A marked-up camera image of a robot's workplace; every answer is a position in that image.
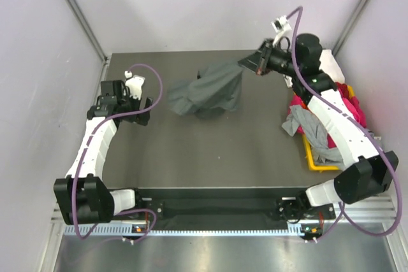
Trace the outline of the dark grey t shirt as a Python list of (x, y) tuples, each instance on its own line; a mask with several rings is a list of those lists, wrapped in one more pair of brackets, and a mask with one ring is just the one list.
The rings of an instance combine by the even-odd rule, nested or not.
[(220, 117), (238, 109), (244, 68), (237, 61), (209, 65), (193, 80), (178, 80), (167, 90), (169, 109), (179, 116), (202, 120)]

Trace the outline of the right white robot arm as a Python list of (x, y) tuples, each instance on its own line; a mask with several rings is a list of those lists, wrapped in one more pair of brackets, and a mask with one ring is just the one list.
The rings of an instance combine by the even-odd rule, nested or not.
[(305, 218), (314, 217), (327, 204), (354, 204), (388, 191), (398, 166), (395, 152), (378, 147), (348, 111), (332, 78), (321, 71), (322, 51), (319, 38), (305, 33), (296, 37), (290, 50), (266, 39), (254, 53), (238, 62), (260, 76), (275, 71), (291, 77), (295, 94), (339, 150), (345, 166), (341, 174), (297, 196), (298, 212)]

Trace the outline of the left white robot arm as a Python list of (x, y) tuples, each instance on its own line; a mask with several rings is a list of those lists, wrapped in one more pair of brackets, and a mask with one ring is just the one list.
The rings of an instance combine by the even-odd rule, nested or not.
[(77, 156), (64, 178), (54, 183), (54, 194), (68, 225), (108, 223), (124, 212), (129, 218), (143, 215), (145, 205), (136, 190), (110, 190), (102, 181), (110, 143), (120, 123), (147, 125), (150, 112), (140, 112), (145, 78), (103, 81), (96, 104), (87, 112), (85, 135)]

